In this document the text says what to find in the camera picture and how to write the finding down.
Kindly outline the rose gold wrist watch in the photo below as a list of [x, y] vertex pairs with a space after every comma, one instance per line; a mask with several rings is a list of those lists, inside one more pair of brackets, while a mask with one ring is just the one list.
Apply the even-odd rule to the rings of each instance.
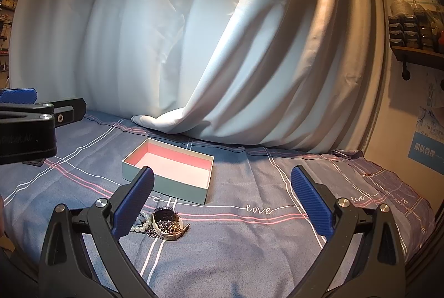
[[171, 207], [159, 207], [151, 214], [151, 225], [156, 235], [162, 240], [175, 241], [188, 230], [179, 214]]

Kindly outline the blue plaid bed sheet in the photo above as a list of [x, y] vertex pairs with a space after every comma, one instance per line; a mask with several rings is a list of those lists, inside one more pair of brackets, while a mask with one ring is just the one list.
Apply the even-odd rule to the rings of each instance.
[[152, 193], [146, 213], [172, 207], [189, 225], [177, 241], [130, 233], [120, 241], [129, 260], [160, 297], [286, 297], [326, 240], [291, 187], [302, 165], [337, 197], [356, 207], [387, 204], [405, 258], [433, 232], [433, 210], [395, 173], [359, 155], [311, 155], [292, 150], [224, 146], [168, 136], [104, 113], [88, 112], [57, 130], [58, 152], [41, 167], [1, 168], [5, 229], [33, 263], [40, 258], [54, 207], [84, 208], [122, 185], [122, 162], [147, 139], [214, 159], [206, 202], [197, 205]]

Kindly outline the teal box pink interior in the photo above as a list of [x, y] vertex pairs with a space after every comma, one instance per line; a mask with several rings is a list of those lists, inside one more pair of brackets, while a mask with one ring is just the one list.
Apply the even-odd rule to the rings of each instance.
[[148, 138], [122, 160], [123, 178], [133, 180], [147, 166], [157, 193], [205, 204], [214, 157]]

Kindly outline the white draped curtain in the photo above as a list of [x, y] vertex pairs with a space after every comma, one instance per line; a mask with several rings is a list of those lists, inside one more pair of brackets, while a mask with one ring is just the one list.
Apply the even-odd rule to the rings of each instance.
[[382, 0], [18, 0], [10, 83], [210, 142], [358, 149]]

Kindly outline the dark jars on shelf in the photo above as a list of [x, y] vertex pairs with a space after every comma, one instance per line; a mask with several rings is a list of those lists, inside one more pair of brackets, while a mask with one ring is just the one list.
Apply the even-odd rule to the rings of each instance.
[[388, 16], [390, 47], [407, 47], [443, 54], [443, 5], [434, 11], [416, 0], [393, 1]]

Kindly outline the blue wall poster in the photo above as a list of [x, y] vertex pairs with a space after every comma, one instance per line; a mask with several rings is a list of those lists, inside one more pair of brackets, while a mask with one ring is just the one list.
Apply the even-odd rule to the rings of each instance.
[[443, 174], [443, 72], [427, 73], [426, 99], [419, 106], [408, 157]]

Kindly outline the wooden wall shelf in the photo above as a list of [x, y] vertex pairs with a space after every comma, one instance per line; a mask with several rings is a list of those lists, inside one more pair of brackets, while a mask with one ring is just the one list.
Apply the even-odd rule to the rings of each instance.
[[411, 74], [408, 70], [408, 64], [420, 65], [427, 68], [433, 68], [444, 71], [443, 54], [430, 50], [420, 50], [409, 47], [391, 47], [391, 50], [398, 62], [402, 63], [402, 78], [408, 81]]

